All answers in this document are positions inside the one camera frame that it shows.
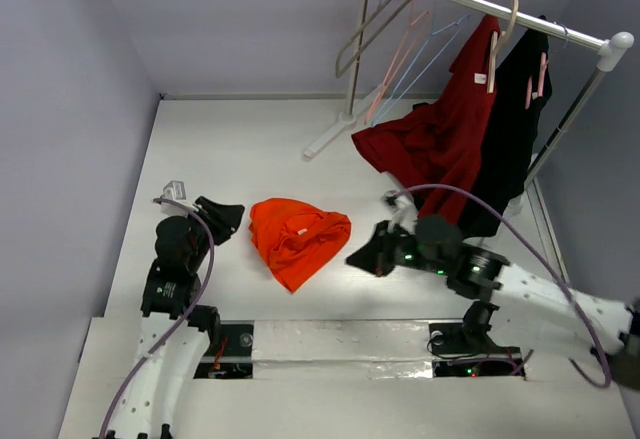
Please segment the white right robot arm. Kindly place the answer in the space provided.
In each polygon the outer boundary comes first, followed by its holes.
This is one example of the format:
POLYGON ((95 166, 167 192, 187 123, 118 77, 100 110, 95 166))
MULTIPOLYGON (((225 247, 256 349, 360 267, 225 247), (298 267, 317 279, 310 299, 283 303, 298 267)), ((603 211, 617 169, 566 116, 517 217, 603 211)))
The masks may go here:
POLYGON ((425 216, 407 231, 395 221, 376 224, 348 265, 377 277, 401 266, 437 274, 471 305, 460 338, 470 350, 507 346, 600 366, 605 381, 639 388, 639 310, 542 279, 504 256, 466 244, 457 226, 425 216))

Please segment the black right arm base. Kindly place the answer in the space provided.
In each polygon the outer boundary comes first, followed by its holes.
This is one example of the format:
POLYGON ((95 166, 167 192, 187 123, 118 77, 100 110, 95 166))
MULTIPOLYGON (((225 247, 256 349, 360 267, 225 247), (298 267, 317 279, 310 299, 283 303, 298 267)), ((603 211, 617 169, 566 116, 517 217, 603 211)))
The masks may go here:
POLYGON ((429 324, 427 351, 435 378, 526 378, 523 354, 517 346, 500 346, 488 335, 496 307, 474 302, 462 319, 429 324))

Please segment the orange t-shirt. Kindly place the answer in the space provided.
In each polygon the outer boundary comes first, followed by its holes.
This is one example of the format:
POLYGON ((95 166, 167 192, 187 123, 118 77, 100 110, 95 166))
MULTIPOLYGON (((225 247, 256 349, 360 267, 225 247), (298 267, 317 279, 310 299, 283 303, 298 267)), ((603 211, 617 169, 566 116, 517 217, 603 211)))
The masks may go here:
POLYGON ((288 198, 252 206, 251 242, 277 281, 294 293, 347 244, 348 216, 288 198))

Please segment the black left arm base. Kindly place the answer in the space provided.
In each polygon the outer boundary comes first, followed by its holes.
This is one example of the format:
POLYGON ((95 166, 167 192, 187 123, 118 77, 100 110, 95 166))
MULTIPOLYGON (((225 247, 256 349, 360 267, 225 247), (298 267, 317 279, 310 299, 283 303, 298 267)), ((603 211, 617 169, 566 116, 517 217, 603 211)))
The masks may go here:
POLYGON ((195 379, 251 379, 254 323, 223 322, 220 340, 200 360, 195 379))

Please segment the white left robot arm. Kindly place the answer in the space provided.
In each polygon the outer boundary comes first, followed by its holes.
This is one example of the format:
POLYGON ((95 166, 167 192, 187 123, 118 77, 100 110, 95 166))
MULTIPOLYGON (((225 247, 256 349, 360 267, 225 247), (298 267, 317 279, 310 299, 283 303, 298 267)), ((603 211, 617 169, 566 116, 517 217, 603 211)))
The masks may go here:
POLYGON ((155 229, 156 257, 143 289, 134 365, 105 413, 101 438, 175 437, 197 367, 221 343, 219 312, 200 299, 215 249, 237 232, 245 208, 203 196, 192 204, 169 197, 155 202, 166 217, 155 229), (202 265, 204 277, 198 275, 202 265))

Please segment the light blue clothes hanger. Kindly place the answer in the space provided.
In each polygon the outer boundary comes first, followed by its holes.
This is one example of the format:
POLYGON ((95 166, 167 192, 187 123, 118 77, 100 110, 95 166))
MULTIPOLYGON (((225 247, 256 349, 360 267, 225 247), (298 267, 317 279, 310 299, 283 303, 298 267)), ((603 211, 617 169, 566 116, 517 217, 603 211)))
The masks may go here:
POLYGON ((394 83, 385 94, 383 102, 377 110, 375 123, 378 125, 391 109, 410 92, 414 85, 432 68, 443 53, 450 47, 457 36, 466 27, 470 15, 465 14, 442 27, 437 26, 437 12, 442 0, 434 0, 430 14, 426 17, 426 34, 412 50, 394 83))

